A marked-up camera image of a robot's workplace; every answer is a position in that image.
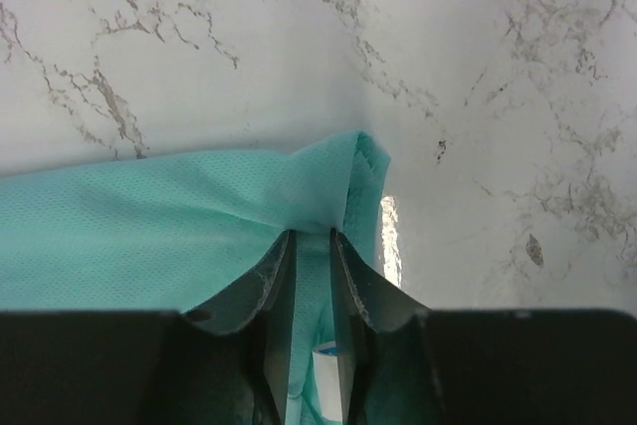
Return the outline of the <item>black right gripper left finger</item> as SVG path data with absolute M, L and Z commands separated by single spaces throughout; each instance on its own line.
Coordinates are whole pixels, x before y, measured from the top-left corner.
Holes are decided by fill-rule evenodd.
M 5 424 L 281 424 L 297 236 L 186 313 L 5 312 Z

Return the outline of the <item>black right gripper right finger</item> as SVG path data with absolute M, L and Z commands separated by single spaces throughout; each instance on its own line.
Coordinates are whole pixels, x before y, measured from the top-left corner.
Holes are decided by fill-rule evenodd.
M 432 310 L 330 234 L 347 424 L 632 424 L 636 320 L 601 309 Z

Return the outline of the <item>teal t shirt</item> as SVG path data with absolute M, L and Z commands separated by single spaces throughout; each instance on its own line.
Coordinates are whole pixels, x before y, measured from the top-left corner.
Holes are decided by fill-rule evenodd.
M 313 350 L 334 337 L 329 233 L 375 254 L 390 160 L 362 131 L 292 154 L 216 150 L 1 182 L 5 310 L 188 311 L 298 234 L 290 424 L 321 421 Z

